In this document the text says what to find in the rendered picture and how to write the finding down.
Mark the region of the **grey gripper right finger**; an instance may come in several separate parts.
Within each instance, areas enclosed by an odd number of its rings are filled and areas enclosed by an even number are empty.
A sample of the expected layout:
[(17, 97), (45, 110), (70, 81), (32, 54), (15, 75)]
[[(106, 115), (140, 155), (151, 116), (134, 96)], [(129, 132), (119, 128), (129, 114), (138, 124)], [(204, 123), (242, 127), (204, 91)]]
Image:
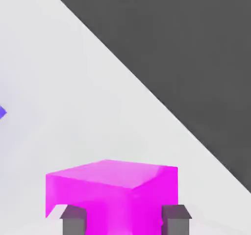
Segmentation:
[(161, 235), (190, 235), (192, 216), (185, 205), (163, 205)]

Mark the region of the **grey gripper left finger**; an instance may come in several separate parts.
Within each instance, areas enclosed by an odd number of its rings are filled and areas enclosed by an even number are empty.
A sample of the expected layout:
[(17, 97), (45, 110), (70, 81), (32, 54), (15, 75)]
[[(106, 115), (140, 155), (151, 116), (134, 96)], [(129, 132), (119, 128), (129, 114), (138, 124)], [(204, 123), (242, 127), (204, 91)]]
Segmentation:
[(87, 212), (85, 208), (74, 205), (56, 205), (47, 219), (61, 220), (61, 235), (86, 235)]

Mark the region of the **small magenta cube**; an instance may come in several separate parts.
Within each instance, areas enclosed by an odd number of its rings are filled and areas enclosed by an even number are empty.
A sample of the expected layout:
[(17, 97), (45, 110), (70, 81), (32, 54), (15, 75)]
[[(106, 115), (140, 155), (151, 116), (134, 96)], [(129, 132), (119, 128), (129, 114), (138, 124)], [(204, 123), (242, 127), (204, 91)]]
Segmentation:
[(86, 235), (161, 235), (162, 206), (177, 203), (172, 166), (101, 160), (46, 175), (46, 214), (84, 208)]

